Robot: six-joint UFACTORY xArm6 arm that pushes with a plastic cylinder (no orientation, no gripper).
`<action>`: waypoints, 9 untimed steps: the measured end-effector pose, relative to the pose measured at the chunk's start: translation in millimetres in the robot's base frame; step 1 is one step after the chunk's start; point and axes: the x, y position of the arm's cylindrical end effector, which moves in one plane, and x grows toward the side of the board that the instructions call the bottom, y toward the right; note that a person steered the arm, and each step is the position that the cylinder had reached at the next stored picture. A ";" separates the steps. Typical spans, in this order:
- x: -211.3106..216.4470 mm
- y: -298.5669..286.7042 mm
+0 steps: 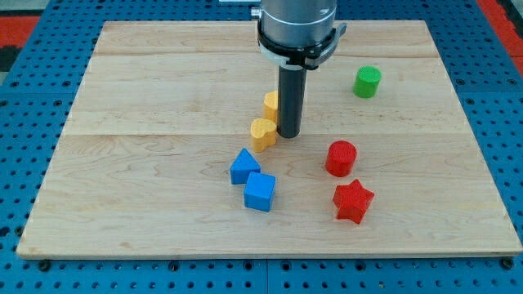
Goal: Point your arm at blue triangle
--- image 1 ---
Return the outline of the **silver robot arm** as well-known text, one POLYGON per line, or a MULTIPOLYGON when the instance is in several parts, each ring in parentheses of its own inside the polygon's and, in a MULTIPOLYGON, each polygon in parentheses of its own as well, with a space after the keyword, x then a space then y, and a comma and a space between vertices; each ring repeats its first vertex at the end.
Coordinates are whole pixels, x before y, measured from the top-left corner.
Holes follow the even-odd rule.
POLYGON ((315 70, 335 52, 346 24, 334 24, 336 0, 261 0, 261 53, 286 70, 315 70))

